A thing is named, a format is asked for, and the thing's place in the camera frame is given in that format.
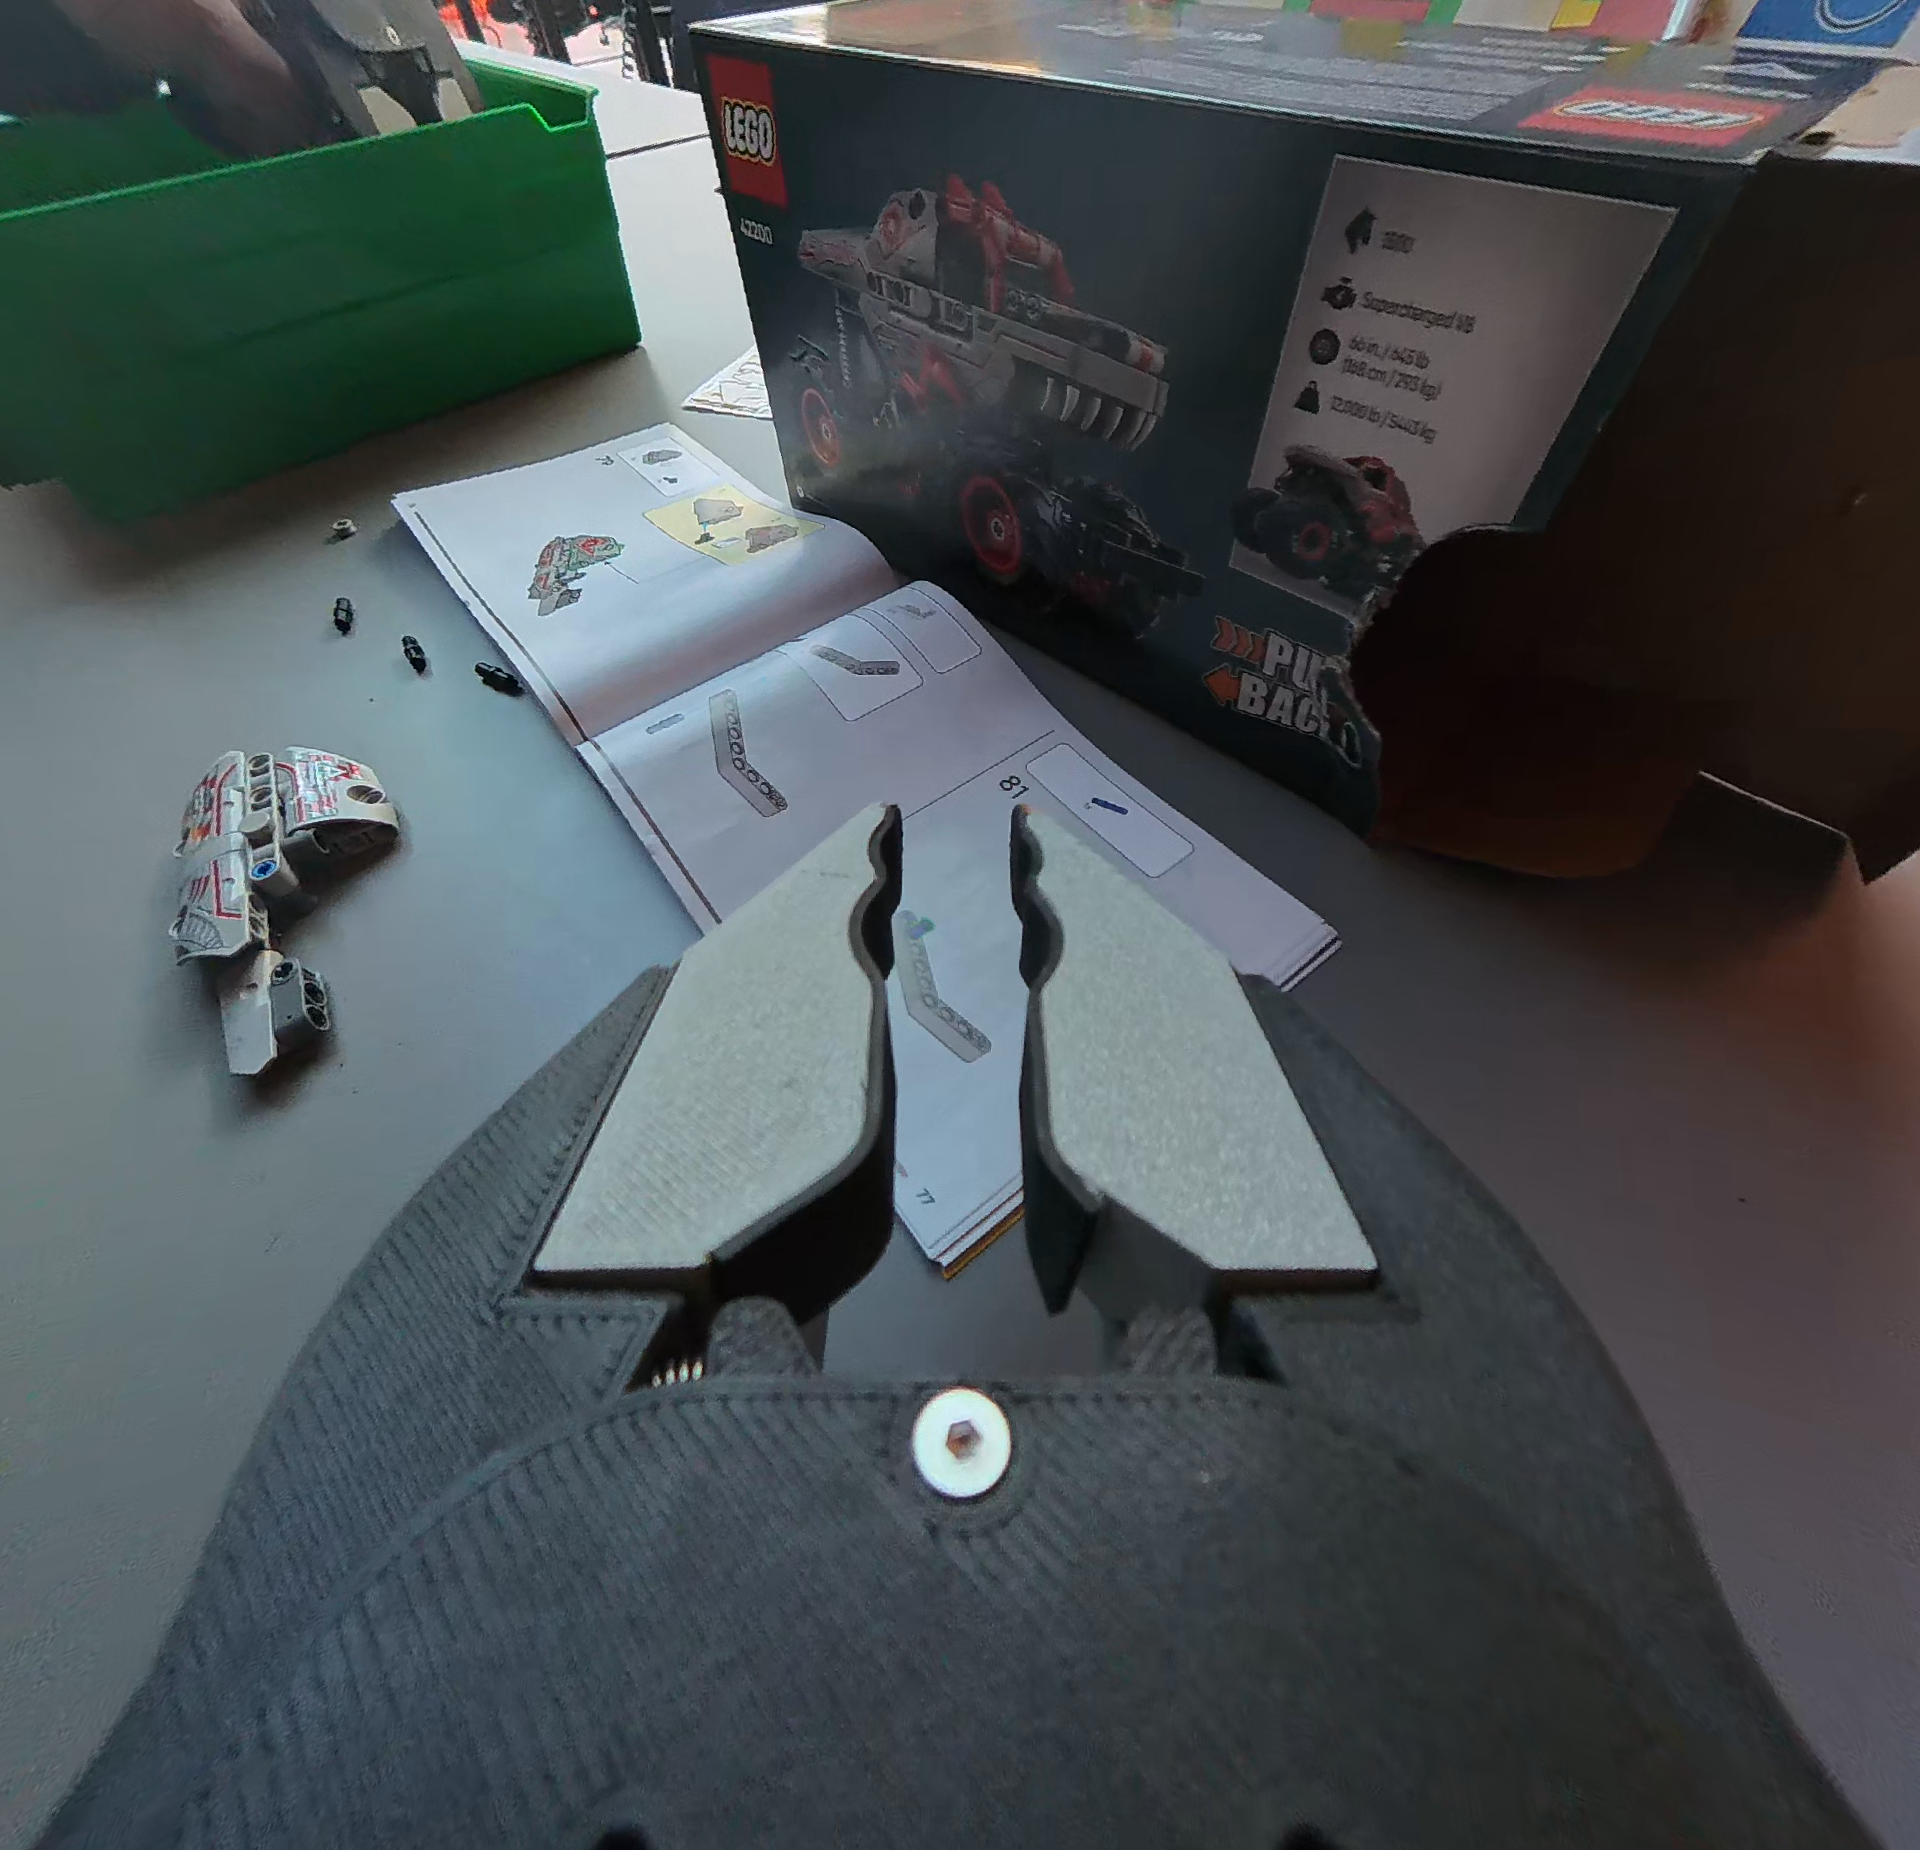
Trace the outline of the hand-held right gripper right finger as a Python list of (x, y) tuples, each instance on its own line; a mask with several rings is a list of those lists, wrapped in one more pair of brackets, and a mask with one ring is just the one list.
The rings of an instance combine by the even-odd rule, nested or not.
[(1017, 811), (1026, 1255), (1048, 1314), (1348, 1294), (1379, 1257), (1272, 1046), (1270, 988), (1050, 815)]

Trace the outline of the person's left hand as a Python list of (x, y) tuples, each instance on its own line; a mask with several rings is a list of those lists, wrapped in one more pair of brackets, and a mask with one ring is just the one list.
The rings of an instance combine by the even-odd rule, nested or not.
[(214, 147), (268, 160), (323, 147), (333, 120), (267, 34), (265, 0), (50, 0), (121, 75), (164, 84)]

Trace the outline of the dark lego set box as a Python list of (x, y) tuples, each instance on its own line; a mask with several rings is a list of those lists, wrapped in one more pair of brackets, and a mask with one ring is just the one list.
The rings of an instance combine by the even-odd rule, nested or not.
[(786, 482), (1377, 843), (1916, 854), (1916, 69), (1119, 0), (691, 31)]

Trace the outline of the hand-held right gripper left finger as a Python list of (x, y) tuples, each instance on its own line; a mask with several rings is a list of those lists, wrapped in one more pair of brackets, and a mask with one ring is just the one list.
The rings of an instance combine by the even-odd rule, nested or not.
[(895, 1227), (898, 807), (861, 808), (666, 980), (534, 1282), (822, 1317)]

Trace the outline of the green plastic bin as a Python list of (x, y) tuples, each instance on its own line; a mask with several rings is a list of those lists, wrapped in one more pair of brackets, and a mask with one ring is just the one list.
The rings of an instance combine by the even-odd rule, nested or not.
[(132, 523), (636, 349), (594, 89), (469, 74), (479, 116), (260, 161), (159, 98), (7, 120), (4, 487)]

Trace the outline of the grey lego assembly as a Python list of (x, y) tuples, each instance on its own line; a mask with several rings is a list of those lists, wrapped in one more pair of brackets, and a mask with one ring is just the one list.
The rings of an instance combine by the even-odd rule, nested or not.
[(267, 1078), (323, 1046), (333, 994), (288, 935), (330, 884), (399, 838), (380, 773), (342, 754), (228, 752), (197, 783), (174, 846), (167, 946), (214, 1001), (233, 1078)]

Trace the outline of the lego instruction booklet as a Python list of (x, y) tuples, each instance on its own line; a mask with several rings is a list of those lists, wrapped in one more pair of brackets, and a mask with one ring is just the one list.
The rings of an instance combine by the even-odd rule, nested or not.
[(1103, 755), (967, 607), (659, 423), (397, 519), (712, 930), (856, 808), (903, 818), (897, 1213), (953, 1274), (1019, 1213), (1010, 820), (1061, 815), (1237, 971), (1334, 928)]

